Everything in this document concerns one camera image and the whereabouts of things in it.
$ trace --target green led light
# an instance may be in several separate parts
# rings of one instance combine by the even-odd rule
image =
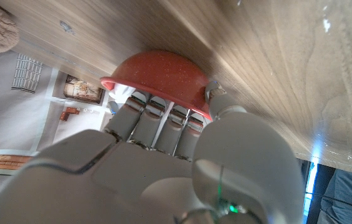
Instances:
[[[230,205],[230,211],[234,213],[238,213],[238,208],[235,208],[234,206]]]

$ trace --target white robotic hand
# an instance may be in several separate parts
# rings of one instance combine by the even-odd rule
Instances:
[[[203,131],[180,107],[166,117],[163,101],[129,97],[105,133],[83,131],[24,165],[0,193],[0,223],[301,223],[289,145],[217,82],[205,97]]]

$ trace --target cable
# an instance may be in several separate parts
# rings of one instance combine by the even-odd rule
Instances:
[[[339,199],[336,199],[336,198],[333,198],[333,197],[328,197],[328,196],[326,196],[326,195],[317,194],[317,193],[308,193],[308,192],[306,192],[306,194],[311,194],[311,195],[314,195],[314,196],[316,196],[316,197],[324,197],[324,198],[327,198],[327,199],[334,200],[334,201],[336,201],[336,202],[343,203],[343,204],[345,204],[345,205],[352,206],[352,204],[350,204],[350,203],[348,203],[348,202],[344,202],[344,201],[342,201],[342,200],[339,200]]]

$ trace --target wood grain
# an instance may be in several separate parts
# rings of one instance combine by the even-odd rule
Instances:
[[[0,0],[0,6],[21,30],[15,51],[94,84],[138,52],[176,52],[263,117],[298,158],[352,172],[352,1]]]

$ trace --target wooden surface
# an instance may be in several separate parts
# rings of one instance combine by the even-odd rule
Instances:
[[[0,6],[21,30],[15,51],[94,84],[135,53],[179,53],[263,117],[296,157],[352,172],[352,1],[0,0]]]

